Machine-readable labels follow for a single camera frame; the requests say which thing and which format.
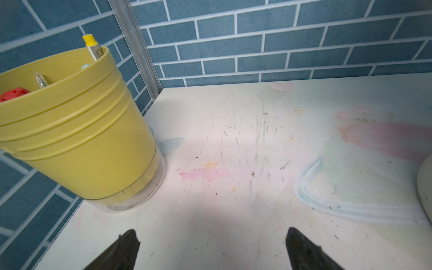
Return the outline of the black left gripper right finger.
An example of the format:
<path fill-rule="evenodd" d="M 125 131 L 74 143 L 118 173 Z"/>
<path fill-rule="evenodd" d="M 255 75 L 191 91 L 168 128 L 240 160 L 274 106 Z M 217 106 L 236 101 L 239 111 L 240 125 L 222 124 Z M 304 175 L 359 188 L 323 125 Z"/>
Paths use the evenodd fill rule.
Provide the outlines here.
<path fill-rule="evenodd" d="M 285 244 L 293 270 L 344 269 L 295 227 L 289 228 Z"/>

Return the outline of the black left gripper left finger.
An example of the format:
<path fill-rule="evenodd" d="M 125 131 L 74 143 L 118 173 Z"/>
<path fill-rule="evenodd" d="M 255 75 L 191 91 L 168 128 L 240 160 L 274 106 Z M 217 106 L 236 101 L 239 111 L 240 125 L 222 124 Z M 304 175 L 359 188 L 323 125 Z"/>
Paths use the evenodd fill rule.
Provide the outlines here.
<path fill-rule="evenodd" d="M 133 270 L 140 242 L 136 231 L 129 229 L 93 260 L 85 270 Z"/>

